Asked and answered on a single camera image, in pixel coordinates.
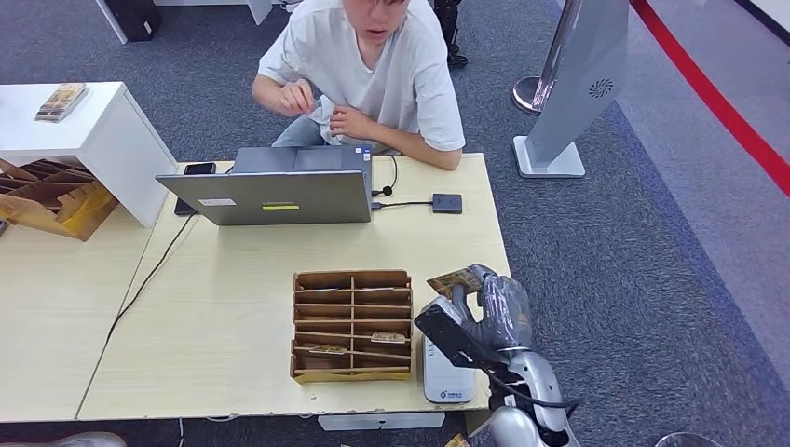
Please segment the person's right hand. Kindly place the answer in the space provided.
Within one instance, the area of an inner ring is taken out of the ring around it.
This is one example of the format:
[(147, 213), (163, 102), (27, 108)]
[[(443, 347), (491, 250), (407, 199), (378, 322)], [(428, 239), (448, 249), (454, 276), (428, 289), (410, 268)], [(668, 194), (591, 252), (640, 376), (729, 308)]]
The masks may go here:
[(315, 98), (305, 79), (289, 82), (279, 88), (275, 110), (281, 115), (309, 115), (315, 108)]

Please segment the person's left hand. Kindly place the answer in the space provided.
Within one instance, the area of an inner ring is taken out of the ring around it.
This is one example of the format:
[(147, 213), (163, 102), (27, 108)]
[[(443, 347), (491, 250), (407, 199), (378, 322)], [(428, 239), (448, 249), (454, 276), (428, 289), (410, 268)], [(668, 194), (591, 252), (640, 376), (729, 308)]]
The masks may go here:
[(356, 108), (336, 105), (330, 115), (329, 128), (333, 136), (371, 141), (375, 135), (376, 123)]

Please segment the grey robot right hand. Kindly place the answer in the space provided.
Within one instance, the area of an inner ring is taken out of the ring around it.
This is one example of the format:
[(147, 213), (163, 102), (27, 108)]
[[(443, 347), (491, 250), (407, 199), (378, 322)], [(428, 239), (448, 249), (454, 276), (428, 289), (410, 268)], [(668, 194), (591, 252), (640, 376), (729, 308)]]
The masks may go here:
[[(472, 264), (448, 274), (451, 301), (460, 315), (460, 326), (470, 337), (495, 351), (532, 345), (529, 300), (522, 285), (482, 264)], [(483, 318), (473, 319), (467, 295), (476, 294)]]

